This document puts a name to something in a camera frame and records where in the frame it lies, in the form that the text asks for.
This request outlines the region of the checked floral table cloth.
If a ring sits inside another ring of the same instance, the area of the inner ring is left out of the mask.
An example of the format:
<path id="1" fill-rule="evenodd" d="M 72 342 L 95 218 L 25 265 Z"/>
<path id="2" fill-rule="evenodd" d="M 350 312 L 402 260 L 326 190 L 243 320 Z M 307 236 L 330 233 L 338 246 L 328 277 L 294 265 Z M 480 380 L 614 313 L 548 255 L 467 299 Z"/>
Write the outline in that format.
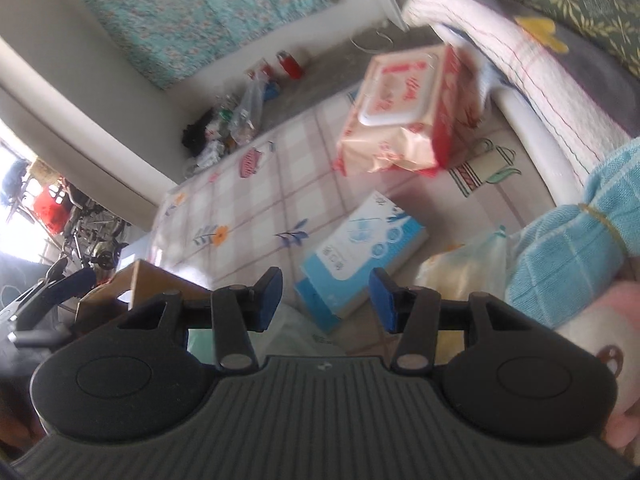
<path id="1" fill-rule="evenodd" d="M 400 284 L 411 283 L 429 256 L 500 226 L 516 232 L 553 207 L 537 169 L 498 114 L 452 141 L 455 162 L 487 151 L 500 156 L 498 174 L 470 194 L 446 171 L 343 176 L 332 162 L 351 105 L 347 93 L 332 96 L 172 191 L 154 222 L 152 263 L 209 289 L 254 282 L 277 266 L 285 303 L 300 308 L 295 285 L 303 262 L 373 192 L 426 231 L 425 242 L 397 272 Z"/>

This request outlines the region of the pink wet wipes pack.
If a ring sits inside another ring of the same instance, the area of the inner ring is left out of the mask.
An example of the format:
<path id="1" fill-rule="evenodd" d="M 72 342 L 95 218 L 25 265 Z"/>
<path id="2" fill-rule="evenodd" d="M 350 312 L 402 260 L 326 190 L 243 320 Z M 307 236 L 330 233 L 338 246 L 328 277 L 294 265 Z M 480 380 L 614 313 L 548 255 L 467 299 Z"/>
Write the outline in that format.
<path id="1" fill-rule="evenodd" d="M 475 128 L 485 99 L 477 73 L 451 44 L 372 58 L 336 144 L 343 176 L 405 170 L 434 176 L 448 166 L 457 128 Z"/>

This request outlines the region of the blue checked towel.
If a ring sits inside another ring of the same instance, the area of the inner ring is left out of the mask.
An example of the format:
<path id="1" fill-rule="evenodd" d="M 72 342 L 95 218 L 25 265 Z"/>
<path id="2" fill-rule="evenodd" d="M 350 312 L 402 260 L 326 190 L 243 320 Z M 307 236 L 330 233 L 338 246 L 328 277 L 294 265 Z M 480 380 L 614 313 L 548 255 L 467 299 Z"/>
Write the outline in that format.
<path id="1" fill-rule="evenodd" d="M 639 141 L 592 170 L 577 204 L 556 207 L 510 237 L 504 299 L 558 328 L 639 255 Z"/>

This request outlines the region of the teal floral wall cloth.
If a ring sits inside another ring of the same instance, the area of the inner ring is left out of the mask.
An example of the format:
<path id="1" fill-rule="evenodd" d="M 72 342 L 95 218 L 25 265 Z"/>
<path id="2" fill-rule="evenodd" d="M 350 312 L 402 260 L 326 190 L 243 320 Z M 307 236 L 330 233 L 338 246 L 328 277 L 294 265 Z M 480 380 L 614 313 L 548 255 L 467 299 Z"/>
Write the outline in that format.
<path id="1" fill-rule="evenodd" d="M 334 0 L 81 0 L 134 68 L 168 89 Z"/>

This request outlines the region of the white striped blanket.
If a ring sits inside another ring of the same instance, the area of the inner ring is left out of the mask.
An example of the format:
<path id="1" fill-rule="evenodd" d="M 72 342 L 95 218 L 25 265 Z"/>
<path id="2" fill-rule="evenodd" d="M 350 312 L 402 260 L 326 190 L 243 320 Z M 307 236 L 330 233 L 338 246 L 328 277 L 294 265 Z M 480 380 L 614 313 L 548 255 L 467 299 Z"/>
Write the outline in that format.
<path id="1" fill-rule="evenodd" d="M 469 40 L 528 99 L 579 183 L 638 140 L 638 79 L 552 18 L 514 0 L 408 0 L 402 18 Z"/>

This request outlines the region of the clear plastic bag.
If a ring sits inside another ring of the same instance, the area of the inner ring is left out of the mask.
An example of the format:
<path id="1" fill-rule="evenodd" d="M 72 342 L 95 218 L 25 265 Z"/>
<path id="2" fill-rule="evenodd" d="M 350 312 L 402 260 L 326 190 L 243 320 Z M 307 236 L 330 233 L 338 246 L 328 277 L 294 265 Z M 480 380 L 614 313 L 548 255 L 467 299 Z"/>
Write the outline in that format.
<path id="1" fill-rule="evenodd" d="M 267 79 L 262 75 L 255 75 L 248 83 L 245 93 L 238 107 L 234 110 L 229 131 L 230 136 L 238 145 L 249 144 L 257 136 Z"/>

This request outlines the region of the pink plush toy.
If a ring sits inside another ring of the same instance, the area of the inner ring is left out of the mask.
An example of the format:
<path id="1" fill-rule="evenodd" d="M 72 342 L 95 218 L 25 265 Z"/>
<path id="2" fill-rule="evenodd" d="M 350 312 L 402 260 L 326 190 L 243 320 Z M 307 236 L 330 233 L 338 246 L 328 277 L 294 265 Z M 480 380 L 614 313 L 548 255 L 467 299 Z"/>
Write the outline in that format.
<path id="1" fill-rule="evenodd" d="M 637 282 L 616 281 L 556 330 L 614 375 L 617 399 L 604 440 L 619 451 L 639 447 L 639 301 Z"/>

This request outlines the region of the cardboard box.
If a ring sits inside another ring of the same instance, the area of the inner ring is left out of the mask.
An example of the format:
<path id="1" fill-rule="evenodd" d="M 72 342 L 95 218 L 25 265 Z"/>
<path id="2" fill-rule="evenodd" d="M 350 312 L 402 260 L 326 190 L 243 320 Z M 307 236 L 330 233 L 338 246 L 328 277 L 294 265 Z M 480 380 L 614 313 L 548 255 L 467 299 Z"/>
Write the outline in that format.
<path id="1" fill-rule="evenodd" d="M 210 290 L 139 259 L 83 296 L 75 328 L 86 334 L 163 292 L 178 290 L 185 300 L 205 299 Z"/>

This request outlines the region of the yellow plastic bag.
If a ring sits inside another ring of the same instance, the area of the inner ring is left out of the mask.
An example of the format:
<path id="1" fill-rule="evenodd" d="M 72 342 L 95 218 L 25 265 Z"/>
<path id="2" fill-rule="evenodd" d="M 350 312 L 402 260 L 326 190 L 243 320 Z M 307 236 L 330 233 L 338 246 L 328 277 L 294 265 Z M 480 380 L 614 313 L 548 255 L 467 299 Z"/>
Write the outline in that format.
<path id="1" fill-rule="evenodd" d="M 487 292 L 503 299 L 506 248 L 506 229 L 499 226 L 469 243 L 425 260 L 414 284 L 434 289 L 446 300 L 465 300 L 472 292 Z"/>

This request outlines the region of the blue tissue box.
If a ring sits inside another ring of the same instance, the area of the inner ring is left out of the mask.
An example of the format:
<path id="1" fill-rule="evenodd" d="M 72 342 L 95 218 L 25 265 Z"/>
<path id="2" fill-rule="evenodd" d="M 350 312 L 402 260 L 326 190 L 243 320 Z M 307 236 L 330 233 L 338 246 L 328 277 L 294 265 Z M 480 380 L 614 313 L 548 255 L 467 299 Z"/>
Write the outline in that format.
<path id="1" fill-rule="evenodd" d="M 426 239 L 425 226 L 374 191 L 303 261 L 296 292 L 314 322 L 332 332 L 369 297 L 373 269 L 395 273 Z"/>

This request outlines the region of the red thermos bottle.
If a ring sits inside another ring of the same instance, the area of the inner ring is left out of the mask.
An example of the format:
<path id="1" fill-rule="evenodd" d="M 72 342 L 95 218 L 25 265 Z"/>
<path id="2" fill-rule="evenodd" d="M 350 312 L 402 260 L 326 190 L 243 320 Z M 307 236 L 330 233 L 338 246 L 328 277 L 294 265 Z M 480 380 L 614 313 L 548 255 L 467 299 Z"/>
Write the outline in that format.
<path id="1" fill-rule="evenodd" d="M 305 75 L 303 67 L 296 61 L 291 53 L 286 51 L 279 51 L 277 53 L 277 60 L 282 67 L 282 70 L 293 80 L 302 79 Z"/>

